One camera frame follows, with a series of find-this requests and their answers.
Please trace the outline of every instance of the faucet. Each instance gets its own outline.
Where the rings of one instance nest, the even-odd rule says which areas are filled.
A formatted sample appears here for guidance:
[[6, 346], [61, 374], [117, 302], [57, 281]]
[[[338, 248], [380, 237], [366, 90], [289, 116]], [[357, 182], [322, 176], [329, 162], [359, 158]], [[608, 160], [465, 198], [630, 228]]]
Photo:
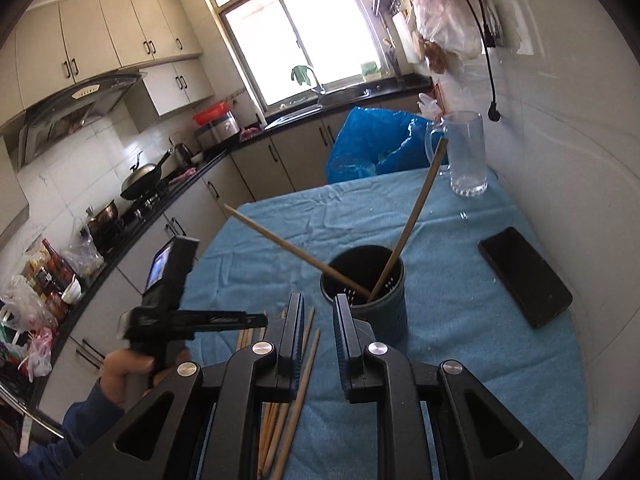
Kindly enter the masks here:
[[306, 68], [308, 71], [310, 71], [313, 75], [314, 75], [314, 79], [316, 80], [316, 86], [314, 88], [312, 88], [312, 90], [318, 94], [318, 97], [324, 95], [326, 93], [326, 91], [324, 90], [324, 86], [322, 85], [322, 83], [320, 82], [320, 80], [318, 79], [318, 76], [316, 75], [316, 72], [314, 71], [313, 67], [309, 66], [309, 65], [296, 65], [295, 67], [293, 67], [293, 69], [291, 69], [291, 80], [292, 81], [296, 81], [296, 71], [301, 69], [301, 68]]

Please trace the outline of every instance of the range hood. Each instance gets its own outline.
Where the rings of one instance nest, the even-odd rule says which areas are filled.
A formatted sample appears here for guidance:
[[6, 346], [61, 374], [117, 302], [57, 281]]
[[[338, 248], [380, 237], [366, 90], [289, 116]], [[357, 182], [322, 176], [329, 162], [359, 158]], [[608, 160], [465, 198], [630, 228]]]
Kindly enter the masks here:
[[103, 75], [78, 83], [27, 111], [20, 130], [18, 169], [51, 145], [103, 118], [141, 78], [138, 72]]

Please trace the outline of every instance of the kettle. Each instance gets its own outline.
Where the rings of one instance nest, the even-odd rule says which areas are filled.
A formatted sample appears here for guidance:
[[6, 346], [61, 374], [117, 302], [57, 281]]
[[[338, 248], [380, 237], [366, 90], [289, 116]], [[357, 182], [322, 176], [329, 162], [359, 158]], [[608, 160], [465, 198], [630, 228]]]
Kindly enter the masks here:
[[186, 144], [179, 142], [178, 144], [174, 144], [174, 156], [178, 163], [178, 167], [184, 170], [191, 165], [193, 152]]

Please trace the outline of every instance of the black cylindrical container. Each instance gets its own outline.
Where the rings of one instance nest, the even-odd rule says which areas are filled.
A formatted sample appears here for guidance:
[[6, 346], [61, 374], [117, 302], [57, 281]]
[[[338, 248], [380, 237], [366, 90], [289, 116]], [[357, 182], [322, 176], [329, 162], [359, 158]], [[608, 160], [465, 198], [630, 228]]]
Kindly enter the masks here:
[[[391, 250], [377, 245], [354, 247], [338, 254], [329, 266], [343, 273], [361, 286], [373, 290]], [[367, 303], [367, 298], [334, 280], [324, 272], [320, 277], [320, 289], [331, 303], [337, 294], [346, 294], [355, 319], [367, 321], [378, 341], [395, 346], [406, 338], [408, 332], [406, 304], [404, 302], [404, 264], [398, 261], [378, 297]]]

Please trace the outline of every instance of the blue sleeve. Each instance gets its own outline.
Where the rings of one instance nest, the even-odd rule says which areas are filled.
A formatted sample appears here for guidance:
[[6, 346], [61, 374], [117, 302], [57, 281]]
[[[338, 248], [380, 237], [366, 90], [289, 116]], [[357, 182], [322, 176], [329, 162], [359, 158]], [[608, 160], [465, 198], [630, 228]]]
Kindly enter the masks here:
[[66, 411], [62, 421], [64, 439], [35, 447], [20, 457], [20, 462], [32, 480], [57, 480], [122, 415], [124, 410], [108, 400], [96, 383], [85, 402], [76, 402]]

